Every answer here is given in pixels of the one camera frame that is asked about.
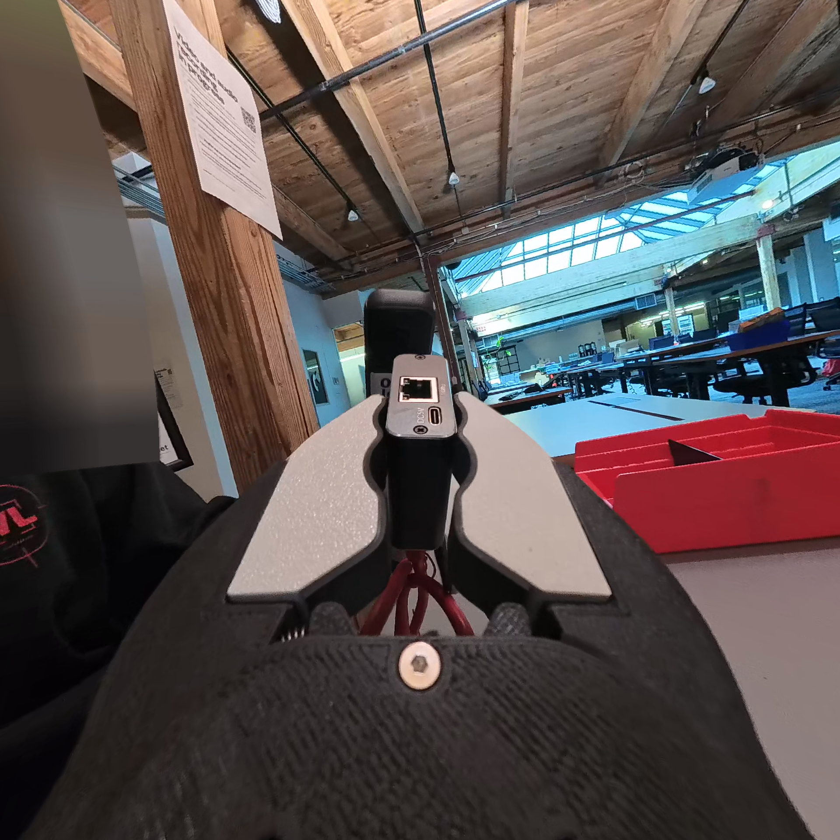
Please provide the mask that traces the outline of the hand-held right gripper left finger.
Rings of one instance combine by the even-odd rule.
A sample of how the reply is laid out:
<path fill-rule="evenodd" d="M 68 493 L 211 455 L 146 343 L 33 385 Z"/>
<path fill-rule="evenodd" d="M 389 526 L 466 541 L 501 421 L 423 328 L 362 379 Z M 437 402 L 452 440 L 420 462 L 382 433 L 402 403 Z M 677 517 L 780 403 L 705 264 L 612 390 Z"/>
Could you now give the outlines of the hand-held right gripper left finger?
<path fill-rule="evenodd" d="M 227 589 L 232 603 L 335 602 L 357 613 L 384 591 L 386 399 L 373 395 L 288 459 Z"/>

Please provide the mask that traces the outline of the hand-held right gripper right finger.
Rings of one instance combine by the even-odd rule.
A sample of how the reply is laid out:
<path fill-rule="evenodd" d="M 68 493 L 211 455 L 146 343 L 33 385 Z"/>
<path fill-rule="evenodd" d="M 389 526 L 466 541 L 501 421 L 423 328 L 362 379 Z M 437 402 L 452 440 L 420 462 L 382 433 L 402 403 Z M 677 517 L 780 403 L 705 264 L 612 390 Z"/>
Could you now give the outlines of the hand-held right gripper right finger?
<path fill-rule="evenodd" d="M 514 603 L 602 604 L 612 590 L 551 457 L 520 428 L 465 392 L 454 396 L 458 486 L 448 571 L 484 613 Z"/>

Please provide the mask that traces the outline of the black port adapter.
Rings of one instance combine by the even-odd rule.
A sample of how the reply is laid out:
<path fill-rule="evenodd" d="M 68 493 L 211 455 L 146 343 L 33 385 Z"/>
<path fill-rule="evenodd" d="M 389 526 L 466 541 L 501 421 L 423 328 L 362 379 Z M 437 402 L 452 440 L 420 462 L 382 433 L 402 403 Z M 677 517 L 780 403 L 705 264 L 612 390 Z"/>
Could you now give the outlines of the black port adapter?
<path fill-rule="evenodd" d="M 392 544 L 434 551 L 445 542 L 458 428 L 448 363 L 441 355 L 400 354 L 391 386 L 384 429 Z"/>

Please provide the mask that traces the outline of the white desk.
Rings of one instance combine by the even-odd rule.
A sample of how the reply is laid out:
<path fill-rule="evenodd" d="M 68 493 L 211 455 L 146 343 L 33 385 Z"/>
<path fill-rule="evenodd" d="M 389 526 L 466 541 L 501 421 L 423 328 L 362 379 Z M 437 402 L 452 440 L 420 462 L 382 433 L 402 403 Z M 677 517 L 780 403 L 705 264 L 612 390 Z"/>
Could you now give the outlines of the white desk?
<path fill-rule="evenodd" d="M 651 395 L 604 395 L 505 415 L 551 457 L 574 455 L 580 442 L 744 414 L 767 406 Z"/>

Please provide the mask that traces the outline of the black bin divider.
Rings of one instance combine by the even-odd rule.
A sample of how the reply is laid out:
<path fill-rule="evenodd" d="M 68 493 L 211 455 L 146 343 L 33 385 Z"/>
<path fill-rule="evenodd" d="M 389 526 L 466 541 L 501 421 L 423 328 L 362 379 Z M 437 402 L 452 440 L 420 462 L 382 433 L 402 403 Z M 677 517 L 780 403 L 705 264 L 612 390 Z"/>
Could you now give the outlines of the black bin divider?
<path fill-rule="evenodd" d="M 669 439 L 667 443 L 674 467 L 714 463 L 721 460 L 717 455 L 710 454 L 674 439 Z"/>

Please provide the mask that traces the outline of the red plastic bin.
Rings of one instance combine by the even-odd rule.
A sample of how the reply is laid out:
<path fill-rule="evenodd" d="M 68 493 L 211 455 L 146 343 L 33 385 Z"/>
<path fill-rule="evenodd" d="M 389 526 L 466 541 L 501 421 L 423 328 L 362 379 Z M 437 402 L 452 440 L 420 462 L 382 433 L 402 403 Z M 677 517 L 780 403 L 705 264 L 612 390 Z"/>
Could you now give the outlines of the red plastic bin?
<path fill-rule="evenodd" d="M 717 455 L 674 467 L 668 440 Z M 769 409 L 580 442 L 574 471 L 655 552 L 839 534 L 839 417 Z"/>

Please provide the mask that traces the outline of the person's black sweatshirt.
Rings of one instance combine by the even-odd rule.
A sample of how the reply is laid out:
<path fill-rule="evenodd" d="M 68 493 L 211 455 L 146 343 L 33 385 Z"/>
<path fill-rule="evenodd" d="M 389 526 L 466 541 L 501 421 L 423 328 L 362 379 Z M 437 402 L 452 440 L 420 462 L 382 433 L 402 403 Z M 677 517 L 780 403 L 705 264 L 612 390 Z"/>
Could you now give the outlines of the person's black sweatshirt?
<path fill-rule="evenodd" d="M 234 501 L 160 462 L 2 474 L 2 838 L 28 829 L 134 619 Z"/>

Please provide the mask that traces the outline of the white paper notice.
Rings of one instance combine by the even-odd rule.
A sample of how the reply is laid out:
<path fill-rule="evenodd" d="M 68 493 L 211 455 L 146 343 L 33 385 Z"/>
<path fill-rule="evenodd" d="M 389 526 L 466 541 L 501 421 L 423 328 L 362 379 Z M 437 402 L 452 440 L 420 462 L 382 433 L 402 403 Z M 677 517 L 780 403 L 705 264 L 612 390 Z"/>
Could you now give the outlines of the white paper notice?
<path fill-rule="evenodd" d="M 163 7 L 201 188 L 282 240 L 249 85 L 178 3 Z"/>

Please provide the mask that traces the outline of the wood-top office desk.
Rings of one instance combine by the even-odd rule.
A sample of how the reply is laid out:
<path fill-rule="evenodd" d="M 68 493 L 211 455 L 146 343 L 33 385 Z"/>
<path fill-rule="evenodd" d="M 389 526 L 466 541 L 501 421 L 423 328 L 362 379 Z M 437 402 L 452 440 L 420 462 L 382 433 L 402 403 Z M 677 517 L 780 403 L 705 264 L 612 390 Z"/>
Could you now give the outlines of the wood-top office desk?
<path fill-rule="evenodd" d="M 794 363 L 807 361 L 809 350 L 819 350 L 825 341 L 837 340 L 839 331 L 809 332 L 784 342 L 761 345 L 741 351 L 713 349 L 688 353 L 650 363 L 646 374 L 646 388 L 650 395 L 668 373 L 686 378 L 688 397 L 710 400 L 710 383 L 714 374 L 734 371 L 740 363 L 755 362 L 761 367 L 767 393 L 765 403 L 775 407 L 790 407 L 789 390 Z"/>

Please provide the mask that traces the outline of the blue storage bin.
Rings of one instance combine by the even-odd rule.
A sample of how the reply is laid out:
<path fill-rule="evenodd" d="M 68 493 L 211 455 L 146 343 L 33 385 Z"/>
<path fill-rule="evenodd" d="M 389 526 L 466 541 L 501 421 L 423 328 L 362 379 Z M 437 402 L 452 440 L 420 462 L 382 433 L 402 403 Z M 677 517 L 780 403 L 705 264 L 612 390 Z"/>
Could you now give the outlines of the blue storage bin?
<path fill-rule="evenodd" d="M 751 350 L 785 343 L 791 336 L 791 325 L 786 318 L 762 322 L 744 332 L 734 332 L 727 336 L 731 352 L 745 354 Z"/>

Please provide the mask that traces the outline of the black mesh office chair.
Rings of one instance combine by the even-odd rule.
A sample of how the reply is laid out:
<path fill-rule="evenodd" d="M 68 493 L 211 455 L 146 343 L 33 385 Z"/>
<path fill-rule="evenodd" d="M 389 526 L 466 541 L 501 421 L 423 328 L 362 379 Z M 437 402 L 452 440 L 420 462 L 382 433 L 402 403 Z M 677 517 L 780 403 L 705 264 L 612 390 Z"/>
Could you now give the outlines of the black mesh office chair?
<path fill-rule="evenodd" d="M 838 356 L 838 297 L 816 303 L 803 303 L 782 311 L 788 323 L 785 346 L 780 351 L 783 389 L 804 387 L 820 376 L 813 359 Z"/>

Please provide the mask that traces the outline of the black framed wall sign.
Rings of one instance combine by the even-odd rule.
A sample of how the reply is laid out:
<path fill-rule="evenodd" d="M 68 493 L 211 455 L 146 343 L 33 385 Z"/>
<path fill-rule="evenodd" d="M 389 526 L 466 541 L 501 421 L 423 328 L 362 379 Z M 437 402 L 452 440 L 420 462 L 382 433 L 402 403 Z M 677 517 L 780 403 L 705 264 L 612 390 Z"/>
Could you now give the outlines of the black framed wall sign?
<path fill-rule="evenodd" d="M 154 385 L 159 418 L 160 459 L 162 464 L 177 473 L 192 467 L 193 457 L 157 376 L 154 377 Z"/>

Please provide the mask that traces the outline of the wooden post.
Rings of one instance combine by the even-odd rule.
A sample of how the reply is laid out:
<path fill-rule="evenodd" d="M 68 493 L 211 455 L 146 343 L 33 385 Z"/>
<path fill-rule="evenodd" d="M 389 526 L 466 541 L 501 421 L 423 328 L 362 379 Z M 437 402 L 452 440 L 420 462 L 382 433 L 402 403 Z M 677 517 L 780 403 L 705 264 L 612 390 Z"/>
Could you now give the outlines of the wooden post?
<path fill-rule="evenodd" d="M 319 430 L 274 239 L 200 186 L 164 3 L 109 5 L 240 494 Z"/>

